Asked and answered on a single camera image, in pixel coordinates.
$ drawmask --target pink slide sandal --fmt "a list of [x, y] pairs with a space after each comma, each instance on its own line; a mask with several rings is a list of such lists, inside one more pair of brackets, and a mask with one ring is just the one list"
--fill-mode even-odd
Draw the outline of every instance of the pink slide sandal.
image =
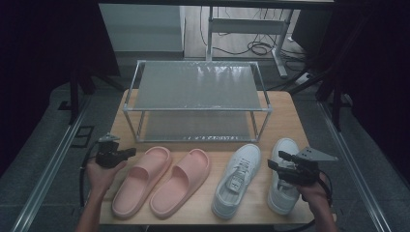
[[130, 169], [112, 201], [112, 212], [118, 218], [129, 218], [144, 204], [148, 194], [168, 169], [172, 157], [168, 149], [153, 147]]
[[160, 219], [171, 217], [208, 178], [208, 155], [193, 149], [172, 167], [171, 177], [151, 198], [151, 210]]

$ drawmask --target black curtain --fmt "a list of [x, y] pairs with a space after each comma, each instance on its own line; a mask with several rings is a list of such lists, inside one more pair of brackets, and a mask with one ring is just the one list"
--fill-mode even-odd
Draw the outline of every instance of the black curtain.
[[353, 114], [410, 182], [410, 19], [406, 1], [381, 1], [355, 42], [344, 91]]
[[0, 56], [1, 174], [74, 70], [119, 75], [93, 0], [0, 1]]

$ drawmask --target gray floor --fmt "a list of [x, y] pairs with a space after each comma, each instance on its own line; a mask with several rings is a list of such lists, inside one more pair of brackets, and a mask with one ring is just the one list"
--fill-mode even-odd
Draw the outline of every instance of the gray floor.
[[[276, 86], [284, 82], [278, 77], [278, 71], [272, 60], [259, 60], [262, 76], [267, 86]], [[134, 66], [120, 67], [122, 77], [115, 80], [129, 86]], [[122, 93], [94, 79], [98, 90], [89, 97], [91, 102], [85, 111], [81, 126], [94, 126], [91, 140], [106, 134], [113, 123]], [[63, 139], [70, 119], [69, 111], [58, 110], [61, 101], [68, 101], [68, 85], [57, 88], [50, 97], [50, 105], [30, 139], [21, 149], [9, 170], [0, 179], [0, 231], [10, 231], [16, 223], [21, 210], [26, 205], [34, 187], [41, 178], [48, 161], [53, 157]], [[295, 95], [293, 101], [302, 121], [311, 147], [340, 158], [339, 162], [320, 163], [332, 178], [334, 185], [334, 212], [337, 214], [339, 231], [408, 231], [410, 228], [410, 192], [399, 178], [377, 145], [362, 129], [352, 116], [350, 108], [341, 110], [341, 136], [349, 149], [357, 169], [352, 172], [349, 160], [339, 149], [338, 140], [332, 134], [328, 118], [316, 101], [314, 93], [317, 86], [312, 86]], [[82, 144], [81, 138], [73, 144]], [[47, 189], [40, 208], [29, 223], [29, 231], [73, 231], [80, 216], [78, 202], [78, 167], [86, 152], [85, 148], [68, 149], [61, 166]], [[377, 220], [385, 218], [388, 229], [380, 229]], [[290, 225], [275, 226], [276, 229], [293, 228]], [[102, 225], [101, 231], [141, 231], [139, 226]], [[273, 231], [273, 225], [218, 227], [218, 226], [150, 226], [148, 231]]]

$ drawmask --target shoelace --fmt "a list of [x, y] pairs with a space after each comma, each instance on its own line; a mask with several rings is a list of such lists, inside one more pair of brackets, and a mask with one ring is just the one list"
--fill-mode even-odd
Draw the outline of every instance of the shoelace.
[[241, 159], [239, 164], [234, 167], [236, 170], [226, 181], [226, 186], [235, 192], [240, 192], [244, 183], [249, 182], [249, 167], [250, 162], [246, 159]]

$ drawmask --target human hand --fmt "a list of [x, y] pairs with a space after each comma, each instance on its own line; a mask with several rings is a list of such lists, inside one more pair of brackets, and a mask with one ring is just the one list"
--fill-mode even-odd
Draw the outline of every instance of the human hand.
[[[326, 182], [326, 177], [322, 173], [320, 173], [320, 179], [322, 179], [323, 182]], [[309, 204], [310, 210], [314, 214], [318, 211], [329, 209], [326, 191], [319, 185], [319, 183], [316, 182], [312, 186], [296, 186], [296, 188]]]
[[91, 185], [91, 194], [103, 197], [112, 185], [115, 175], [126, 165], [127, 162], [122, 161], [114, 168], [104, 168], [96, 163], [95, 158], [90, 159], [86, 170]]

